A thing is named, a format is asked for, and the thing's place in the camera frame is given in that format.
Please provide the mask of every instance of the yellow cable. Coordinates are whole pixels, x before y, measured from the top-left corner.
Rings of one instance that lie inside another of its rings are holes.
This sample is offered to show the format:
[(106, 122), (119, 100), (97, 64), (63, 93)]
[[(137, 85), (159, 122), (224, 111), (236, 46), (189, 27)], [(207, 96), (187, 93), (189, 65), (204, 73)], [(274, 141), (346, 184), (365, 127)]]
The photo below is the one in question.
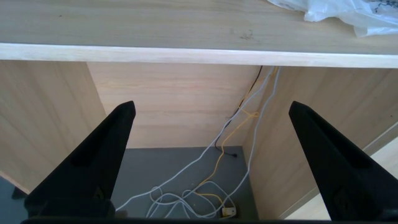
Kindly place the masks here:
[(219, 158), (218, 158), (218, 160), (217, 160), (216, 167), (214, 168), (213, 173), (212, 173), (209, 177), (207, 177), (204, 181), (200, 182), (199, 185), (202, 185), (202, 184), (205, 183), (208, 179), (210, 179), (210, 178), (212, 178), (212, 177), (214, 176), (214, 174), (216, 173), (217, 168), (218, 168), (218, 163), (220, 162), (221, 158), (222, 158), (223, 155), (224, 155), (224, 144), (225, 144), (225, 142), (235, 133), (236, 130), (238, 130), (242, 125), (244, 125), (250, 118), (252, 118), (252, 117), (251, 117), (251, 116), (248, 116), (248, 117), (247, 117), (238, 127), (236, 127), (235, 130), (234, 130), (233, 132), (231, 132), (231, 134), (229, 134), (229, 136), (223, 141), (223, 143), (221, 144), (221, 151), (222, 151), (222, 153), (221, 153), (221, 155), (219, 156)]
[[(278, 70), (279, 70), (279, 67), (276, 67), (275, 69), (274, 69), (274, 71), (272, 72), (272, 75), (275, 75), (277, 72), (278, 72)], [(245, 96), (243, 97), (243, 99), (242, 99), (242, 102), (246, 99), (246, 97), (248, 97), (248, 95), (249, 95), (249, 93), (250, 93), (250, 91), (248, 91), (246, 94), (245, 94)], [(214, 175), (215, 175), (215, 173), (216, 173), (216, 171), (217, 171), (217, 168), (218, 168), (218, 164), (220, 163), (220, 160), (221, 160), (221, 158), (223, 157), (223, 155), (224, 155), (224, 144), (225, 144), (225, 142), (241, 127), (241, 126), (243, 126), (250, 118), (257, 118), (260, 114), (259, 114), (259, 112), (254, 112), (253, 114), (251, 114), (251, 113), (249, 113), (249, 112), (247, 112), (245, 109), (242, 109), (240, 106), (239, 106), (239, 109), (241, 109), (243, 112), (245, 112), (248, 116), (247, 116), (247, 118), (240, 124), (240, 125), (238, 125), (238, 127), (236, 127), (234, 130), (233, 130), (233, 132), (231, 132), (231, 134), (229, 134), (228, 135), (228, 137), (227, 138), (225, 138), (225, 140), (223, 141), (223, 143), (221, 144), (221, 155), (219, 156), (219, 158), (218, 158), (218, 160), (217, 160), (217, 163), (216, 163), (216, 166), (215, 166), (215, 168), (214, 168), (214, 171), (213, 171), (213, 173), (209, 176), (209, 177), (207, 177), (204, 181), (202, 181), (202, 182), (200, 182), (200, 184), (199, 185), (202, 185), (202, 184), (204, 184), (207, 180), (209, 180), (210, 178), (212, 178)], [(215, 194), (199, 194), (199, 193), (196, 193), (196, 194), (198, 194), (198, 195), (202, 195), (202, 196), (213, 196), (213, 197), (216, 197), (216, 198), (218, 198), (218, 200), (220, 201), (220, 203), (223, 205), (223, 207), (225, 208), (225, 205), (223, 204), (223, 201), (222, 201), (222, 199), (218, 196), (218, 195), (215, 195)]]
[(216, 197), (216, 198), (218, 198), (218, 200), (220, 201), (220, 203), (223, 205), (223, 207), (225, 208), (225, 204), (223, 204), (223, 200), (218, 196), (218, 195), (215, 195), (215, 194), (199, 194), (199, 193), (196, 193), (195, 192), (195, 194), (197, 194), (197, 195), (202, 195), (202, 196), (213, 196), (213, 197)]

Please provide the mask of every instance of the floor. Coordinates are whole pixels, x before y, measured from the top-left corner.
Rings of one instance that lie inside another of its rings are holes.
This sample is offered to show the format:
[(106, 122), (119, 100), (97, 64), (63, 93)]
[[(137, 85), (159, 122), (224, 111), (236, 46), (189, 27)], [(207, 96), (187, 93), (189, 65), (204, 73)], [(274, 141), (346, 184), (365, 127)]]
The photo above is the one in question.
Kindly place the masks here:
[[(200, 156), (205, 148), (175, 148), (175, 149), (130, 149), (124, 153), (118, 179), (114, 187), (112, 201), (115, 207), (122, 205), (129, 197), (147, 192), (153, 186), (159, 185), (171, 178), (180, 169)], [(247, 168), (243, 157), (242, 147), (226, 147), (226, 151), (236, 153), (237, 158), (224, 156), (219, 164), (217, 173), (212, 178), (227, 193), (232, 192), (245, 175)], [(211, 148), (201, 160), (181, 173), (173, 181), (166, 184), (162, 190), (181, 194), (185, 189), (193, 189), (203, 179), (208, 177), (214, 169), (220, 152)], [(27, 218), (23, 200), (12, 200), (14, 186), (0, 178), (0, 222), (20, 223)], [(224, 199), (224, 195), (213, 186), (204, 186), (200, 193), (216, 193)], [(238, 209), (237, 218), (257, 220), (257, 210), (254, 203), (249, 180), (231, 197)], [(209, 197), (215, 205), (220, 205), (216, 198)], [(202, 198), (192, 196), (187, 199), (197, 213), (212, 212), (211, 207), (203, 202)], [(151, 205), (148, 195), (132, 200), (123, 211), (128, 217), (145, 217)], [(159, 207), (154, 218), (162, 218), (170, 210), (170, 206)], [(176, 206), (170, 218), (186, 218), (182, 206)]]
[(17, 224), (27, 218), (24, 200), (13, 200), (14, 186), (0, 177), (0, 223)]

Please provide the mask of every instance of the cable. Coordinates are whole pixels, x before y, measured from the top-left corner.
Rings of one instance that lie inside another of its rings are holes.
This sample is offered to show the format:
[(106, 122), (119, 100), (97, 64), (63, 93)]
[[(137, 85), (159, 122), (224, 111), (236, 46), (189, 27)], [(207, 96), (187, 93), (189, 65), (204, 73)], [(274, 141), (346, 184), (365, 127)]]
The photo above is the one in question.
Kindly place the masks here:
[(235, 130), (234, 130), (233, 132), (231, 132), (231, 134), (229, 134), (228, 137), (223, 141), (223, 143), (222, 143), (222, 145), (221, 145), (221, 149), (222, 149), (222, 150), (221, 150), (221, 155), (219, 156), (219, 158), (218, 158), (218, 160), (217, 160), (216, 167), (214, 168), (213, 173), (212, 173), (209, 177), (207, 177), (205, 180), (203, 180), (202, 182), (200, 182), (199, 185), (202, 185), (202, 184), (205, 183), (208, 179), (212, 178), (212, 177), (216, 174), (216, 171), (217, 171), (217, 168), (218, 168), (218, 164), (220, 163), (220, 160), (221, 160), (221, 158), (222, 158), (223, 155), (224, 155), (224, 144), (225, 144), (225, 142), (235, 133), (236, 130), (238, 130), (242, 125), (244, 125), (250, 118), (252, 118), (252, 117), (251, 117), (251, 116), (248, 116), (248, 117), (247, 117), (238, 127), (236, 127)]
[[(261, 71), (262, 71), (262, 65), (261, 65), (260, 70), (259, 70), (259, 73), (257, 74), (257, 77), (254, 79), (254, 82), (253, 82), (253, 84), (251, 85), (249, 91), (246, 92), (245, 96), (244, 96), (243, 99), (241, 100), (241, 102), (240, 102), (238, 108), (236, 108), (236, 111), (233, 113), (232, 116), (234, 116), (234, 115), (238, 112), (238, 109), (240, 108), (240, 106), (242, 106), (242, 103), (244, 102), (245, 98), (248, 96), (248, 94), (250, 93), (250, 91), (253, 89), (254, 85), (256, 84), (257, 80), (258, 80), (259, 77), (260, 77)], [(219, 147), (217, 147), (217, 142), (218, 142), (218, 140), (220, 139), (220, 137), (221, 137), (221, 136), (218, 136), (218, 137), (217, 137), (216, 142), (214, 142), (214, 147), (215, 147), (217, 150), (219, 150), (219, 151), (221, 152), (221, 149), (220, 149)], [(231, 153), (224, 152), (224, 154), (229, 155), (229, 156), (233, 156), (233, 157), (235, 157), (235, 158), (238, 156), (236, 153), (231, 154)]]
[[(264, 88), (264, 86), (265, 86), (265, 84), (267, 83), (267, 81), (268, 81), (268, 79), (269, 79), (269, 76), (270, 76), (270, 74), (272, 73), (273, 70), (274, 70), (274, 69), (272, 69), (272, 70), (268, 73), (268, 75), (267, 75), (267, 77), (264, 79), (264, 81), (263, 81), (263, 83), (262, 83), (260, 89), (258, 89), (252, 96), (250, 96), (249, 99), (248, 99), (246, 102), (244, 102), (243, 105), (241, 105), (241, 106), (239, 107), (239, 109), (237, 110), (237, 112), (224, 124), (223, 128), (221, 129), (220, 133), (217, 135), (216, 139), (217, 139), (217, 138), (221, 135), (221, 133), (224, 131), (224, 129), (225, 129), (225, 127), (227, 126), (227, 124), (229, 124), (229, 122), (230, 122), (231, 120), (233, 120), (233, 119), (241, 112), (241, 110), (247, 105), (247, 103), (248, 103), (255, 95), (257, 95), (257, 94)], [(266, 101), (265, 105), (263, 106), (262, 113), (264, 112), (264, 108), (265, 108), (266, 104), (268, 103), (269, 99)], [(258, 124), (259, 124), (259, 120), (261, 119), (261, 117), (262, 117), (262, 114), (260, 114), (260, 116), (259, 116), (259, 119), (258, 119), (258, 121), (257, 121), (257, 126), (258, 126)], [(192, 161), (191, 163), (189, 163), (187, 166), (185, 166), (182, 170), (180, 170), (179, 172), (177, 172), (177, 173), (176, 173), (173, 177), (171, 177), (169, 180), (166, 180), (164, 183), (160, 184), (159, 186), (156, 186), (156, 187), (152, 188), (152, 190), (150, 190), (150, 191), (148, 191), (148, 192), (145, 192), (145, 193), (142, 193), (142, 194), (139, 194), (139, 195), (132, 196), (132, 197), (129, 198), (124, 204), (122, 204), (120, 207), (118, 207), (116, 210), (120, 210), (121, 208), (123, 208), (124, 206), (126, 206), (131, 200), (133, 200), (133, 199), (135, 199), (135, 198), (138, 198), (138, 197), (141, 197), (141, 196), (144, 196), (144, 195), (147, 195), (147, 194), (151, 194), (151, 193), (154, 192), (155, 190), (160, 189), (163, 185), (169, 183), (171, 180), (173, 180), (174, 178), (176, 178), (176, 176), (178, 176), (179, 174), (181, 174), (185, 169), (187, 169), (187, 168), (190, 167), (192, 164), (194, 164), (194, 163), (196, 163), (197, 161), (199, 161), (199, 160), (203, 157), (203, 155), (206, 153), (206, 151), (209, 150), (210, 146), (216, 141), (216, 139), (214, 139), (214, 140), (210, 143), (210, 145), (202, 152), (202, 154), (201, 154), (197, 159), (195, 159), (194, 161)], [(199, 218), (207, 218), (207, 217), (210, 217), (210, 216), (216, 214), (216, 212), (225, 204), (225, 202), (227, 201), (227, 199), (229, 199), (230, 195), (234, 194), (235, 191), (240, 187), (240, 185), (242, 184), (242, 182), (238, 185), (238, 187), (234, 190), (233, 193), (229, 194), (229, 196), (227, 196), (227, 197), (224, 199), (222, 205), (221, 205), (217, 210), (215, 210), (214, 212), (209, 213), (209, 214), (207, 214), (207, 215), (198, 215), (198, 214), (196, 214), (197, 217), (199, 217)], [(164, 195), (172, 195), (172, 194), (170, 194), (170, 193), (162, 194), (162, 196), (159, 197), (158, 200), (161, 200), (161, 199), (164, 197)]]
[(216, 183), (214, 183), (214, 182), (212, 182), (212, 181), (207, 181), (207, 182), (205, 182), (205, 183), (203, 183), (203, 184), (201, 184), (201, 185), (198, 185), (198, 186), (195, 187), (193, 190), (185, 190), (184, 193), (183, 193), (183, 197), (179, 197), (178, 195), (167, 193), (167, 194), (162, 194), (157, 200), (153, 201), (153, 198), (152, 198), (152, 196), (151, 196), (151, 200), (154, 202), (154, 203), (152, 204), (151, 208), (154, 206), (155, 203), (158, 203), (158, 202), (157, 202), (158, 200), (162, 200), (162, 198), (163, 198), (164, 196), (166, 196), (166, 195), (173, 195), (174, 197), (177, 197), (178, 200), (176, 200), (176, 201), (174, 201), (174, 202), (167, 203), (167, 205), (170, 205), (170, 204), (174, 204), (174, 205), (173, 205), (173, 207), (170, 209), (170, 211), (168, 212), (168, 214), (166, 215), (165, 218), (167, 218), (167, 217), (172, 213), (172, 211), (174, 210), (174, 208), (175, 208), (178, 204), (180, 204), (180, 203), (183, 205), (184, 212), (185, 212), (185, 214), (186, 214), (186, 216), (187, 216), (188, 218), (190, 218), (190, 217), (189, 217), (189, 215), (188, 215), (188, 213), (187, 213), (187, 211), (186, 211), (186, 208), (187, 208), (190, 212), (192, 212), (192, 213), (193, 213), (196, 217), (198, 217), (198, 218), (212, 218), (212, 217), (214, 217), (214, 216), (216, 215), (216, 213), (218, 212), (218, 210), (220, 210), (220, 208), (224, 206), (225, 202), (226, 202), (228, 199), (230, 199), (231, 203), (233, 204), (233, 207), (236, 208), (235, 205), (234, 205), (234, 203), (233, 203), (233, 201), (231, 200), (231, 196), (240, 188), (240, 186), (242, 185), (242, 183), (244, 182), (244, 180), (246, 179), (246, 177), (249, 175), (250, 167), (251, 167), (251, 160), (252, 160), (252, 156), (253, 156), (253, 152), (254, 152), (254, 147), (255, 147), (255, 145), (256, 145), (257, 129), (258, 129), (258, 127), (259, 127), (260, 120), (261, 120), (262, 116), (264, 115), (264, 111), (265, 111), (265, 108), (266, 108), (267, 105), (268, 105), (269, 100), (275, 95), (276, 86), (277, 86), (277, 82), (278, 82), (278, 79), (279, 79), (279, 72), (280, 72), (280, 69), (277, 69), (277, 74), (276, 74), (275, 83), (274, 83), (274, 89), (273, 89), (272, 94), (270, 95), (270, 97), (268, 97), (268, 99), (266, 100), (266, 102), (265, 102), (264, 105), (262, 106), (261, 113), (260, 113), (260, 115), (259, 115), (259, 119), (257, 120), (256, 127), (255, 127), (255, 129), (254, 129), (253, 144), (252, 144), (251, 153), (250, 153), (250, 158), (249, 158), (249, 162), (248, 162), (248, 170), (247, 170), (246, 174), (244, 175), (244, 177), (242, 178), (242, 180), (240, 181), (239, 185), (238, 185), (229, 195), (227, 195), (227, 197), (225, 198), (225, 200), (223, 201), (223, 203), (221, 203), (221, 205), (220, 205), (217, 209), (215, 209), (214, 205), (211, 204), (211, 206), (213, 207), (213, 212), (208, 213), (208, 214), (205, 214), (205, 215), (199, 215), (199, 214), (197, 214), (197, 213), (192, 209), (192, 207), (185, 201), (185, 198), (188, 197), (192, 192), (195, 192), (199, 187), (201, 187), (201, 186), (203, 186), (203, 185), (205, 185), (205, 184), (209, 184), (209, 183), (215, 184), (221, 191), (223, 191), (223, 193), (225, 193), (225, 191), (224, 191), (223, 189), (221, 189), (221, 187), (219, 187)]

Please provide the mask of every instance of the wooden panel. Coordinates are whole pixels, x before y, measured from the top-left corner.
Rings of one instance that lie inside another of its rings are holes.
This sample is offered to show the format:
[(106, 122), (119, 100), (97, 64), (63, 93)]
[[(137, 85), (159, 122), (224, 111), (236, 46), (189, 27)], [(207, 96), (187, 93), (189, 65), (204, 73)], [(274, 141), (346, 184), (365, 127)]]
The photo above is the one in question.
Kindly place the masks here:
[(0, 0), (0, 21), (3, 59), (398, 67), (397, 35), (266, 0)]
[[(283, 68), (258, 130), (251, 165), (260, 218), (280, 218), (316, 186), (288, 116), (294, 100), (311, 106), (364, 148), (398, 121), (397, 84), (398, 70)], [(266, 89), (264, 99), (271, 91)], [(252, 131), (244, 143), (246, 155)]]
[[(207, 146), (233, 114), (258, 74), (258, 66), (89, 63), (107, 113), (133, 100), (137, 115), (128, 147)], [(254, 87), (264, 80), (263, 73)], [(257, 109), (262, 93), (248, 105)], [(245, 115), (226, 130), (233, 130)], [(227, 142), (242, 145), (250, 124)], [(219, 144), (227, 135), (224, 134)]]
[[(398, 138), (395, 138), (371, 157), (395, 178), (398, 178)], [(286, 219), (330, 220), (330, 216), (325, 203), (323, 203), (322, 196), (318, 194), (304, 206), (289, 215)]]
[(86, 63), (0, 61), (0, 174), (33, 190), (105, 118)]
[[(398, 122), (384, 131), (379, 137), (363, 148), (363, 151), (371, 156), (378, 150), (384, 148), (387, 144), (398, 137)], [(306, 196), (302, 197), (298, 202), (292, 205), (288, 210), (280, 215), (280, 218), (288, 219), (326, 219), (327, 215), (325, 204), (319, 195), (318, 187), (312, 189)]]

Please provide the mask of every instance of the plastic bag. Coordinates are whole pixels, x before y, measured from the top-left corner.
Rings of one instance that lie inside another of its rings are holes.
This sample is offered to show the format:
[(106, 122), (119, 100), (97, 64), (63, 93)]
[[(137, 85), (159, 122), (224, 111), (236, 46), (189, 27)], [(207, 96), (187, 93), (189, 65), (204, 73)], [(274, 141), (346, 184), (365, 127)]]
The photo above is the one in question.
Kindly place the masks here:
[(268, 0), (276, 6), (305, 12), (304, 20), (337, 17), (354, 26), (358, 37), (398, 34), (398, 0)]

